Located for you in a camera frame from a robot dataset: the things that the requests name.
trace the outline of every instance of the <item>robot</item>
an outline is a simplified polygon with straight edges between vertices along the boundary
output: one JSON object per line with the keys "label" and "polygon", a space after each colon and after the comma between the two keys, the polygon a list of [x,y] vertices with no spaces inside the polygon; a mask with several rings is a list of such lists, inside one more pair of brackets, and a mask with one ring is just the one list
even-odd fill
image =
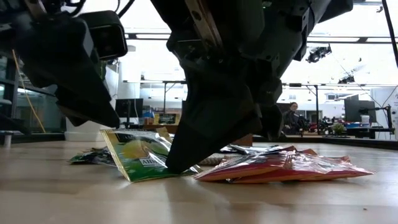
{"label": "robot", "polygon": [[[134,0],[119,14],[78,14],[85,0],[1,2],[1,54],[12,58],[16,52],[34,86],[57,85],[57,105],[73,125],[94,121],[118,128],[96,68],[127,54],[119,17]],[[292,60],[303,59],[316,24],[353,9],[353,0],[151,2],[172,31],[167,48],[179,59],[188,86],[166,162],[175,173],[247,134],[277,138],[281,76]],[[76,10],[65,12],[65,5]]]}

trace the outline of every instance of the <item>ceiling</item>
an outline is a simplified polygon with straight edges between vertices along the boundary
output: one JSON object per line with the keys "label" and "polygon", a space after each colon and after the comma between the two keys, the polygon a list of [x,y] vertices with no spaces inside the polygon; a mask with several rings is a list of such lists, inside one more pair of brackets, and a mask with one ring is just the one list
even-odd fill
{"label": "ceiling", "polygon": [[[393,24],[398,34],[398,1],[387,0]],[[127,0],[121,0],[121,8]],[[116,8],[117,1],[87,0],[83,11],[99,11]],[[312,35],[323,36],[388,36],[384,12],[377,13],[379,6],[355,6],[352,12],[318,24]],[[170,32],[149,0],[136,0],[122,17],[127,32]],[[165,41],[129,40],[136,46],[137,55],[132,59],[134,69],[146,79],[180,80],[183,71],[178,60],[166,49]],[[283,82],[337,83],[353,71],[358,83],[398,83],[397,68],[391,45],[332,44],[333,53],[318,63],[292,62],[282,77]]]}

